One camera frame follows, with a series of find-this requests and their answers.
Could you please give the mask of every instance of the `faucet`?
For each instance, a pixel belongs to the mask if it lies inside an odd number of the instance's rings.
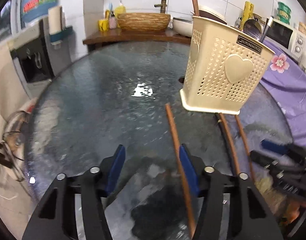
[[[165,8],[167,7],[166,0],[161,0],[161,3],[155,4],[154,7],[160,7],[161,13],[165,13]]]

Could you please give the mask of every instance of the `beige plastic basket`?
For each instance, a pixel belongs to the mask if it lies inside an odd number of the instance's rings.
[[[182,104],[189,111],[239,114],[274,51],[225,24],[194,17]]]

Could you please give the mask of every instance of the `heart shape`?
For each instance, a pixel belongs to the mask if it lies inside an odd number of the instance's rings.
[[[191,43],[191,48],[190,48],[190,58],[192,63],[194,63],[197,60],[197,54],[198,54],[198,44],[193,41]]]
[[[231,54],[224,63],[226,78],[231,84],[242,81],[253,71],[253,62],[242,59],[240,55]]]

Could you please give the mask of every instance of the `microwave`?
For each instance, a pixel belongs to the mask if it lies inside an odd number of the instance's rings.
[[[306,36],[299,30],[276,19],[273,19],[266,40],[271,41],[297,62],[302,53],[306,51]]]

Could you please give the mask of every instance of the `blue rubber tip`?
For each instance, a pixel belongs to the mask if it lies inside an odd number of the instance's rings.
[[[271,152],[275,152],[281,155],[287,154],[288,149],[284,145],[276,144],[269,140],[261,141],[261,146],[263,149],[269,150]]]
[[[192,194],[198,196],[200,190],[198,186],[197,174],[191,163],[191,160],[189,159],[188,153],[182,145],[180,146],[180,161]]]
[[[112,168],[108,175],[108,182],[105,187],[105,192],[109,195],[116,187],[117,180],[120,177],[121,170],[125,162],[125,147],[121,146],[120,151],[117,153]]]

